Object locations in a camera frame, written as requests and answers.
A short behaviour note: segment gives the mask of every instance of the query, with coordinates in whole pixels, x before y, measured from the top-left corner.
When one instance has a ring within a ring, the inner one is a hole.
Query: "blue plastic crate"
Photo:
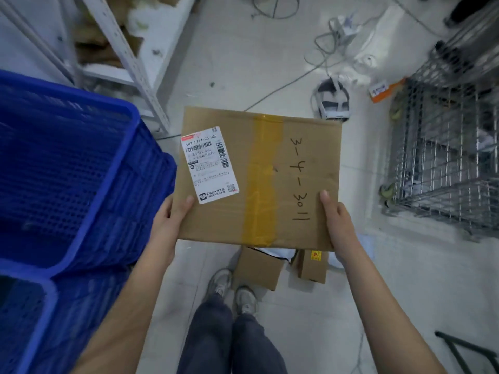
[[[130,103],[0,71],[0,269],[131,263],[176,165]]]
[[[53,281],[6,274],[0,272],[0,373],[65,374],[103,321],[129,272],[105,269]]]

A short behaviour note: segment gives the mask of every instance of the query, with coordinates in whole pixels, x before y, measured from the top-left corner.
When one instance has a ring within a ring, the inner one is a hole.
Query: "yellow label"
[[[267,247],[275,240],[277,201],[273,186],[273,161],[282,139],[282,117],[261,114],[255,116],[242,235],[242,241],[246,245]]]
[[[312,254],[310,255],[310,258],[315,261],[320,261],[321,257],[322,257],[321,251],[312,251]]]

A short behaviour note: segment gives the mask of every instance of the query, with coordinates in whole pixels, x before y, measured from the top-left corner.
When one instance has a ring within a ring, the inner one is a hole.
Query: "wire cage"
[[[499,236],[499,0],[437,42],[396,102],[390,213]]]

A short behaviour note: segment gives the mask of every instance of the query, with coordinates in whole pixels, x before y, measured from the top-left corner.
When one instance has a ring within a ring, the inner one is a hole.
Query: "person's left arm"
[[[172,196],[163,202],[144,252],[71,374],[135,374],[163,276],[175,255],[180,223],[193,203],[189,196],[170,215]]]

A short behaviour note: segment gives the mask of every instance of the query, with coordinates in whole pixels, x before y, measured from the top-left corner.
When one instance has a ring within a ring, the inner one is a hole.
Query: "barcode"
[[[193,145],[192,147],[187,147],[187,152],[200,150],[201,148],[206,148],[209,147],[210,145],[212,145],[212,142],[205,142],[202,144]]]
[[[222,168],[227,168],[228,167],[228,160],[227,160],[227,155],[225,154],[224,145],[222,144],[222,142],[218,142],[216,144],[216,149],[219,152]]]

